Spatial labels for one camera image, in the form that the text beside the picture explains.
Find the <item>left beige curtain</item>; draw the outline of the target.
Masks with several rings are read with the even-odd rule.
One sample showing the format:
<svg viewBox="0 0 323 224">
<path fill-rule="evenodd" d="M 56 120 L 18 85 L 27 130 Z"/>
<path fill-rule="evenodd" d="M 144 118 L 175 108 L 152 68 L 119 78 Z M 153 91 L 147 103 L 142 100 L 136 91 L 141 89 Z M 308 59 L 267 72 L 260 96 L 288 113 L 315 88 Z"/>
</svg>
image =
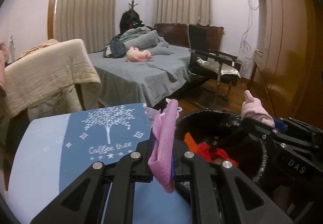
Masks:
<svg viewBox="0 0 323 224">
<path fill-rule="evenodd" d="M 115 0 L 57 0 L 54 38 L 81 39 L 89 54 L 102 51 L 115 35 Z"/>
</svg>

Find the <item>blue tree tablecloth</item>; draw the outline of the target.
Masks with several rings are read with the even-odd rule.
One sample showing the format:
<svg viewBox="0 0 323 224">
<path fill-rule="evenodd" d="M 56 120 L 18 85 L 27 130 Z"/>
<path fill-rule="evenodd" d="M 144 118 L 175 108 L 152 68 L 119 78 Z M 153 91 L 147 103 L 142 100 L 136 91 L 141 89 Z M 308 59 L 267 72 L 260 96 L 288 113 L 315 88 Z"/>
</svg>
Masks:
<svg viewBox="0 0 323 224">
<path fill-rule="evenodd" d="M 18 223 L 32 223 L 94 162 L 118 162 L 138 143 L 154 140 L 157 112 L 144 103 L 132 103 L 31 122 L 9 180 L 8 206 Z M 153 176 L 151 182 L 135 185 L 132 223 L 192 223 L 192 211 L 175 189 L 165 192 Z"/>
</svg>

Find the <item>orange mesh net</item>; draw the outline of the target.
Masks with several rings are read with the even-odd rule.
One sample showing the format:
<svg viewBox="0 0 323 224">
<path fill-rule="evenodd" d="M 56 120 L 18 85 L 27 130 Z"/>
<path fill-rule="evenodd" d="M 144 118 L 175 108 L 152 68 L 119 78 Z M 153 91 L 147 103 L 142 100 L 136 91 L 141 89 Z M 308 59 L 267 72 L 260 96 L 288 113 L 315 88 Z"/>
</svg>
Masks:
<svg viewBox="0 0 323 224">
<path fill-rule="evenodd" d="M 189 132 L 185 134 L 184 142 L 187 144 L 189 151 L 192 151 L 194 153 L 198 152 L 199 145 L 195 142 L 195 140 Z"/>
</svg>

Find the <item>pink jacket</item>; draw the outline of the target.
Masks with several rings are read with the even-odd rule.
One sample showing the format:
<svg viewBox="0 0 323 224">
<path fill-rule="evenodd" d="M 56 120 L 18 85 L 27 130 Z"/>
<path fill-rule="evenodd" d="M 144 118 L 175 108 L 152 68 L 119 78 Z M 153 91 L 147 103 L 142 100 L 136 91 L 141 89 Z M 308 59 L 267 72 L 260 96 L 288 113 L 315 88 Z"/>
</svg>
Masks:
<svg viewBox="0 0 323 224">
<path fill-rule="evenodd" d="M 1 97 L 5 97 L 7 96 L 5 90 L 5 64 L 9 61 L 9 49 L 4 42 L 1 42 L 0 49 L 0 88 Z"/>
</svg>

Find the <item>grey pillow and duvet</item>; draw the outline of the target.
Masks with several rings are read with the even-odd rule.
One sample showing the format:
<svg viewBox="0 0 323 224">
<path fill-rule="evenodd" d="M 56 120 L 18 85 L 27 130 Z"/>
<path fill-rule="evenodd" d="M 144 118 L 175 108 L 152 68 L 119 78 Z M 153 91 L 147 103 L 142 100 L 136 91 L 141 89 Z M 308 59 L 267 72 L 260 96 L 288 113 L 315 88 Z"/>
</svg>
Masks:
<svg viewBox="0 0 323 224">
<path fill-rule="evenodd" d="M 140 51 L 148 50 L 153 55 L 171 55 L 169 43 L 158 35 L 157 30 L 143 26 L 132 28 L 123 33 L 119 40 L 126 46 L 138 48 Z"/>
</svg>

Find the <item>black trash bin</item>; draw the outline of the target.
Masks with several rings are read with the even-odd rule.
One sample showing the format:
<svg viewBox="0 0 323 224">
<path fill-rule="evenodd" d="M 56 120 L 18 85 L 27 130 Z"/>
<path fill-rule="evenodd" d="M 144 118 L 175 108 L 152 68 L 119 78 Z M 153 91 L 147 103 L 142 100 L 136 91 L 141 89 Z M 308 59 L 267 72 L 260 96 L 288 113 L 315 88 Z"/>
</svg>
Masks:
<svg viewBox="0 0 323 224">
<path fill-rule="evenodd" d="M 183 141 L 189 132 L 198 145 L 206 143 L 212 149 L 223 149 L 261 187 L 268 164 L 267 147 L 263 140 L 253 140 L 241 122 L 241 116 L 233 111 L 197 110 L 179 118 L 175 138 Z"/>
</svg>

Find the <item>bed with grey sheet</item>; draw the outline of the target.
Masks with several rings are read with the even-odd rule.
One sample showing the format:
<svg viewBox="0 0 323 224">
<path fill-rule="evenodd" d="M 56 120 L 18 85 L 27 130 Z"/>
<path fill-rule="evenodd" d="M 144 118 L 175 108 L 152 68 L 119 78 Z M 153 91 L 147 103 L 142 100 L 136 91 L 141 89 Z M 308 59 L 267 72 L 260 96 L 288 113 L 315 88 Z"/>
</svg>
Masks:
<svg viewBox="0 0 323 224">
<path fill-rule="evenodd" d="M 154 107 L 190 82 L 188 48 L 170 45 L 170 55 L 156 55 L 147 62 L 127 62 L 125 58 L 104 58 L 89 54 L 101 79 L 99 101 L 106 107 L 146 103 Z"/>
</svg>

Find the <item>silver chair cushion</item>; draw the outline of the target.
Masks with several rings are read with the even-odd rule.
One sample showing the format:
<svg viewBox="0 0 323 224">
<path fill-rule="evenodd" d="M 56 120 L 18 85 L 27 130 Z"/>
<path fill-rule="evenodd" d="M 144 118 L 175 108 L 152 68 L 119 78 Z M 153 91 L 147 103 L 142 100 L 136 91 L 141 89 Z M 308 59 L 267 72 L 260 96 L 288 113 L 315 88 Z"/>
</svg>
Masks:
<svg viewBox="0 0 323 224">
<path fill-rule="evenodd" d="M 219 72 L 220 64 L 217 61 L 204 61 L 200 57 L 197 57 L 196 63 L 200 67 L 202 67 L 206 70 L 209 70 L 209 71 L 212 71 L 215 73 Z M 240 78 L 239 71 L 235 67 L 229 66 L 227 64 L 222 64 L 221 75 L 234 75 L 234 76 L 237 76 Z"/>
</svg>

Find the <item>red cloth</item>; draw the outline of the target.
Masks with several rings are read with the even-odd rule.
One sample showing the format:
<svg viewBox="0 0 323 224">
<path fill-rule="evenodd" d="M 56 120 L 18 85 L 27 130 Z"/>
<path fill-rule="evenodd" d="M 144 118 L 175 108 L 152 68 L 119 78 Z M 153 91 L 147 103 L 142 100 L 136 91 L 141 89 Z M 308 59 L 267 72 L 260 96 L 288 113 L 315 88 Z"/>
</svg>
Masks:
<svg viewBox="0 0 323 224">
<path fill-rule="evenodd" d="M 219 148 L 212 149 L 206 143 L 201 143 L 198 146 L 197 154 L 203 157 L 206 161 L 210 163 L 229 161 L 236 167 L 239 166 L 239 164 L 236 161 L 229 158 L 228 154 L 223 149 L 219 149 Z"/>
</svg>

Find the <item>wooden wardrobe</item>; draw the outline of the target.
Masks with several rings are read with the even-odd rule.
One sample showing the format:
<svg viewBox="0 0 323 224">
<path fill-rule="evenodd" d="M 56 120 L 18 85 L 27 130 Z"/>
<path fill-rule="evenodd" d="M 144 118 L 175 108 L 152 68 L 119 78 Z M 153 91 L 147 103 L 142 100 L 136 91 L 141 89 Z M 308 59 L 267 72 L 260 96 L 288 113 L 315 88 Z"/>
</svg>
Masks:
<svg viewBox="0 0 323 224">
<path fill-rule="evenodd" d="M 322 2 L 260 0 L 251 93 L 276 118 L 322 126 Z"/>
</svg>

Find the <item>dark wooden headboard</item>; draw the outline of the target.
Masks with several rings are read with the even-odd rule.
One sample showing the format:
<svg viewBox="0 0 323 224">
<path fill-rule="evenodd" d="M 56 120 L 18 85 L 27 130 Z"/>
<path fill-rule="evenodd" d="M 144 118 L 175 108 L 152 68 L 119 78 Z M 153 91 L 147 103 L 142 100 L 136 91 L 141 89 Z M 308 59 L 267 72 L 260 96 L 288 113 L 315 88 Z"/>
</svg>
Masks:
<svg viewBox="0 0 323 224">
<path fill-rule="evenodd" d="M 187 35 L 187 24 L 155 24 L 159 36 L 163 37 L 169 44 L 189 48 Z M 206 30 L 206 38 L 209 49 L 220 51 L 224 28 L 218 26 L 200 26 Z"/>
</svg>

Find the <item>pink face mask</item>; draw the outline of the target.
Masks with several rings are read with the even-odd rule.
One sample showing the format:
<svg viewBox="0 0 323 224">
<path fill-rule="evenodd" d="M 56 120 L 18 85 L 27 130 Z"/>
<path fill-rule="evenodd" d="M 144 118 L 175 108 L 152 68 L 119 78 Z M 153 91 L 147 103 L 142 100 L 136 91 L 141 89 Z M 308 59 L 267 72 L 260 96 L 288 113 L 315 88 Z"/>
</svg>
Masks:
<svg viewBox="0 0 323 224">
<path fill-rule="evenodd" d="M 162 188 L 167 193 L 175 189 L 172 180 L 172 151 L 176 120 L 182 108 L 176 99 L 169 99 L 164 111 L 158 111 L 152 128 L 154 147 L 148 159 L 149 168 Z"/>
</svg>

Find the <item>pink sock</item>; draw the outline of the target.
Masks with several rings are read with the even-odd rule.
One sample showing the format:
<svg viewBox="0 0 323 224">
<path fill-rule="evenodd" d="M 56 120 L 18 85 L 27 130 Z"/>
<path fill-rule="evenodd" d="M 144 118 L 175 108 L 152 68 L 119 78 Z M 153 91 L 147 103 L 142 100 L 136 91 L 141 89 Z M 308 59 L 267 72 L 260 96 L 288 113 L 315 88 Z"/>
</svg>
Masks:
<svg viewBox="0 0 323 224">
<path fill-rule="evenodd" d="M 241 106 L 242 119 L 251 118 L 271 127 L 275 126 L 274 119 L 263 108 L 261 100 L 252 96 L 249 90 L 244 92 L 245 101 Z"/>
</svg>

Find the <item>dark grey clothes pile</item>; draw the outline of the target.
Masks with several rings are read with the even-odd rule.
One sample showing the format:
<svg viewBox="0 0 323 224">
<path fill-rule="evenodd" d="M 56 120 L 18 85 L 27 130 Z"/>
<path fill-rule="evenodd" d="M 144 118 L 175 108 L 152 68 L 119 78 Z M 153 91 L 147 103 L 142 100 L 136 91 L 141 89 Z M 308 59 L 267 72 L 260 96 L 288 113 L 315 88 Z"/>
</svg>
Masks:
<svg viewBox="0 0 323 224">
<path fill-rule="evenodd" d="M 123 58 L 128 51 L 127 47 L 119 39 L 119 36 L 115 36 L 105 45 L 103 57 L 104 58 Z"/>
</svg>

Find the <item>beige quilt on rack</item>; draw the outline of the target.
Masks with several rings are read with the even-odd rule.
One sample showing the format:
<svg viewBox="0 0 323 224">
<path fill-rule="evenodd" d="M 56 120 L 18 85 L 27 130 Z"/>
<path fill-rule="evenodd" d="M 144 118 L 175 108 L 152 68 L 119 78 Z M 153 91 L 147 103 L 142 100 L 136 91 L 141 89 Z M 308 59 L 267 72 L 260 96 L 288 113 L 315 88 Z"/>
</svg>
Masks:
<svg viewBox="0 0 323 224">
<path fill-rule="evenodd" d="M 14 117 L 74 84 L 81 85 L 85 109 L 95 109 L 100 77 L 81 39 L 39 49 L 4 70 L 7 95 L 1 98 L 1 115 Z"/>
</svg>

